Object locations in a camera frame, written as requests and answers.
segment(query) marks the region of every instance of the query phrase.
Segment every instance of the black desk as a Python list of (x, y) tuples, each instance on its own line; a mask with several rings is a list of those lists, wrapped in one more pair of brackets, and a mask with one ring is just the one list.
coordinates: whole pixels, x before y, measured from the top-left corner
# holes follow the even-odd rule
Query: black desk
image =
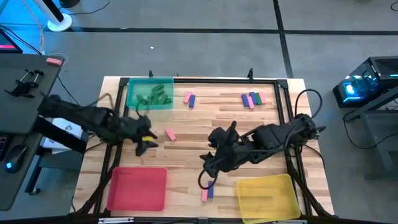
[[(63, 61), (61, 57), (51, 57)], [(9, 149), (21, 144), (25, 138), (25, 133), (29, 133), (32, 129), (39, 115), (37, 108), (42, 99), (40, 91), (48, 95), (61, 70), (61, 66), (48, 64), (45, 61), (47, 58), (48, 56), (45, 55), (0, 54), (0, 100), (2, 101), (0, 131), (15, 130), (15, 133), (19, 133), (15, 135)], [(22, 78), (26, 68), (29, 70), (38, 69), (46, 73), (39, 81), (38, 89), (30, 92), (35, 98), (23, 99), (22, 97), (9, 96), (3, 89), (12, 90), (15, 88), (14, 80)], [(24, 158), (24, 164), (17, 173), (7, 173), (4, 160), (0, 161), (0, 194), (2, 195), (0, 210), (9, 210), (12, 207), (42, 137), (42, 134), (37, 133), (29, 134), (26, 137), (24, 144), (28, 146), (28, 150)]]

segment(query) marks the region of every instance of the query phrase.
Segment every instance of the pink object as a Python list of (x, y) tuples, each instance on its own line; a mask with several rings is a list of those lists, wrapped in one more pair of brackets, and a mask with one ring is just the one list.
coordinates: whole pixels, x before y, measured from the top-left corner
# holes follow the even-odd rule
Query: pink object
[(169, 136), (169, 138), (170, 138), (171, 141), (174, 141), (174, 140), (176, 139), (176, 137), (175, 137), (175, 135), (174, 135), (174, 133), (173, 133), (172, 130), (166, 129), (165, 132), (166, 132), (166, 134)]
[(187, 94), (185, 95), (184, 98), (184, 103), (188, 103), (189, 102), (189, 98), (191, 98), (192, 92), (187, 92)]
[(259, 92), (259, 95), (260, 95), (260, 99), (261, 99), (261, 103), (266, 103), (266, 96), (264, 95), (264, 93), (263, 92)]
[(116, 167), (109, 189), (108, 210), (162, 211), (167, 170), (155, 167)]
[(48, 58), (46, 60), (47, 63), (53, 64), (53, 65), (62, 65), (62, 61), (59, 59), (55, 59), (55, 58)]
[(202, 190), (201, 191), (201, 201), (206, 202), (207, 201), (207, 190)]
[(248, 102), (249, 102), (249, 108), (253, 109), (254, 108), (254, 104), (253, 104), (253, 100), (251, 99), (251, 96), (248, 96)]

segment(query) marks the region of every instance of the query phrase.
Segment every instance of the wooden table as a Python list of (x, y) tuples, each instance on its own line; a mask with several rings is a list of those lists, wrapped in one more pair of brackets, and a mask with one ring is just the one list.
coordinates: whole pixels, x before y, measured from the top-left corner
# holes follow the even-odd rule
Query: wooden table
[[(109, 93), (116, 99), (120, 77), (105, 77), (100, 95)], [(288, 79), (291, 102), (294, 104), (298, 93), (305, 89), (304, 80)], [(196, 94), (194, 109), (184, 104), (183, 97), (187, 91)], [(263, 91), (266, 103), (256, 106), (253, 110), (244, 108), (241, 94), (250, 91)], [(238, 198), (236, 195), (236, 181), (253, 177), (287, 173), (283, 152), (254, 165), (245, 163), (238, 170), (228, 173), (220, 172), (214, 187), (214, 199), (201, 201), (201, 189), (197, 179), (202, 170), (203, 161), (199, 155), (213, 151), (208, 147), (207, 137), (212, 130), (221, 126), (227, 128), (233, 120), (238, 125), (239, 134), (261, 125), (279, 124), (279, 117), (275, 102), (275, 92), (272, 85), (267, 84), (207, 84), (207, 83), (175, 83), (174, 109), (150, 111), (148, 116), (152, 121), (152, 131), (159, 137), (156, 143), (158, 148), (148, 149), (141, 157), (135, 156), (135, 145), (131, 141), (124, 141), (120, 166), (151, 166), (167, 168), (167, 191), (165, 208), (161, 212), (130, 212), (113, 211), (112, 216), (134, 217), (212, 217), (212, 218), (240, 218)], [(126, 101), (127, 88), (124, 88), (122, 97), (122, 113)], [(110, 107), (107, 99), (101, 100), (98, 106)], [(300, 97), (298, 113), (310, 114), (307, 95)], [(129, 116), (135, 117), (135, 111)], [(164, 130), (171, 128), (177, 140), (172, 142), (165, 135)], [(98, 144), (99, 139), (93, 138), (87, 145)], [(319, 151), (317, 141), (310, 141), (309, 146)], [(106, 145), (98, 146), (84, 156), (80, 176), (76, 186), (74, 205), (79, 209), (97, 187)], [(303, 149), (303, 166), (308, 188), (326, 211), (333, 213), (328, 184), (322, 160), (308, 148)], [(210, 179), (203, 176), (202, 183)], [(302, 193), (298, 189), (298, 200), (301, 211), (304, 213)], [(101, 211), (106, 207), (109, 184), (105, 188)]]

